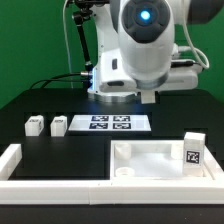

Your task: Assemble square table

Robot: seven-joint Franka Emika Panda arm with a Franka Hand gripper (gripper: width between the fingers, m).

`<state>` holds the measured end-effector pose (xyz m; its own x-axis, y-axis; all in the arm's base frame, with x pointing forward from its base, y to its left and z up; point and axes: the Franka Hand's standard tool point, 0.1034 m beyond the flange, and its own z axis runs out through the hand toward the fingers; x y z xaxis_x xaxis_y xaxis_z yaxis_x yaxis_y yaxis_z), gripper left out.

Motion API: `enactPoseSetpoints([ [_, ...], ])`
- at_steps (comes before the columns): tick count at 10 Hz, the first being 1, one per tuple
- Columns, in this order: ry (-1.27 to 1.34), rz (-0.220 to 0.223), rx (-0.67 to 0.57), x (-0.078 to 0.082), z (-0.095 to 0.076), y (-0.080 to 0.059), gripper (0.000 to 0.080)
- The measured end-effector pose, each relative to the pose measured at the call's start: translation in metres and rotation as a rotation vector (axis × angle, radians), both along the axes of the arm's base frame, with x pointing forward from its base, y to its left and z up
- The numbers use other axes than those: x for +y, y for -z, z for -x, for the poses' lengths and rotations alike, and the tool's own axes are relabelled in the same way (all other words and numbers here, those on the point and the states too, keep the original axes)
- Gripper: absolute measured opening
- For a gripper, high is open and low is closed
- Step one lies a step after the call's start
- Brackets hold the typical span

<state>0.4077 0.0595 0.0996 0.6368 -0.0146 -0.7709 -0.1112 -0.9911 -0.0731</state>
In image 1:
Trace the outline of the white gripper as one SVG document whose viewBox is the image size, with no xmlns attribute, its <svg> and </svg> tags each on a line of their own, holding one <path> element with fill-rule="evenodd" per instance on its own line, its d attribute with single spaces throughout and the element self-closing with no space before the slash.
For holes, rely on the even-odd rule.
<svg viewBox="0 0 224 224">
<path fill-rule="evenodd" d="M 99 89 L 105 93 L 189 90 L 197 87 L 201 72 L 202 67 L 198 63 L 173 63 L 168 74 L 161 79 L 137 81 L 123 68 L 106 69 L 99 75 Z"/>
</svg>

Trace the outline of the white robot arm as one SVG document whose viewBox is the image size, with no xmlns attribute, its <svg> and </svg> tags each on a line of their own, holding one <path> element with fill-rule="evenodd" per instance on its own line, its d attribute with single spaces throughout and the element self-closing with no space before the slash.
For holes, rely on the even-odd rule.
<svg viewBox="0 0 224 224">
<path fill-rule="evenodd" d="M 153 103 L 157 91 L 189 90 L 209 67 L 193 44 L 175 44 L 175 27 L 206 24 L 224 0 L 109 0 L 93 4 L 98 62 L 88 95 L 103 102 L 139 97 Z"/>
</svg>

